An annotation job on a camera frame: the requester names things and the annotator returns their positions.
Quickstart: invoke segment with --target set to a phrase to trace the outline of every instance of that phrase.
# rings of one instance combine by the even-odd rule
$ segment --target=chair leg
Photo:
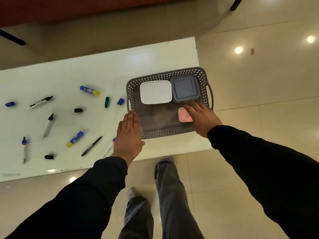
[[[13,42],[15,42],[16,44],[20,44],[21,46],[24,46],[26,45],[26,42],[21,40],[21,39],[18,39],[17,37],[14,37],[13,35],[11,35],[10,33],[7,33],[3,30],[0,29],[0,36],[8,39],[8,40],[11,40]]]
[[[241,3],[242,0],[235,0],[234,4],[232,5],[232,7],[230,8],[231,11],[235,11],[236,8],[239,6],[239,4]]]

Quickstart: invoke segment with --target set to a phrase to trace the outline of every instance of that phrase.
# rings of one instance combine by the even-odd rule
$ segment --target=gray plastic basket
[[[179,76],[187,73],[194,73],[199,84],[199,97],[193,101],[204,103],[207,107],[209,107],[206,91],[206,87],[208,86],[212,98],[211,108],[213,108],[213,92],[208,83],[205,71],[200,67],[179,69],[138,77],[127,82],[127,110],[130,110],[130,104],[134,112],[138,114],[142,139],[165,137],[194,131],[192,122],[180,122],[178,120],[178,109],[183,107],[184,104],[189,105],[191,101],[176,103],[171,100],[169,103],[147,105],[141,102],[140,95],[140,85],[143,82],[153,80],[169,81],[173,76]]]

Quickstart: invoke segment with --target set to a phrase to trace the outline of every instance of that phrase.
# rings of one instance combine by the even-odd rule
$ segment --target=black jacket
[[[265,214],[290,238],[318,237],[317,161],[231,126],[214,127],[208,139],[233,166]],[[125,187],[126,175],[122,158],[98,160],[7,238],[100,238],[114,200]]]

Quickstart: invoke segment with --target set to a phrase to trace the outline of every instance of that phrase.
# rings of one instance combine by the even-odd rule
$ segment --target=gray jeans
[[[204,239],[192,216],[184,185],[170,161],[155,166],[155,184],[159,195],[163,239]],[[132,198],[127,205],[124,227],[119,239],[152,239],[154,219],[146,198]]]

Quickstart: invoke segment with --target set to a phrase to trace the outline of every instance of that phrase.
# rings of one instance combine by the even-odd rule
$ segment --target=white table
[[[196,67],[194,38],[59,60],[0,71],[0,181],[85,169],[101,158],[116,135],[117,125],[127,112],[128,80],[169,70]],[[81,85],[101,92],[94,96],[81,91]],[[54,99],[28,109],[47,96]],[[104,108],[105,97],[110,97]],[[17,106],[5,107],[15,101]],[[74,108],[83,113],[74,113]],[[56,120],[49,136],[41,140],[48,117]],[[85,135],[71,148],[67,142],[79,131]],[[23,136],[30,138],[30,161],[23,164]],[[84,157],[81,154],[99,137],[103,138]],[[207,139],[195,132],[146,140],[136,160],[210,149]],[[50,153],[54,160],[44,159]]]

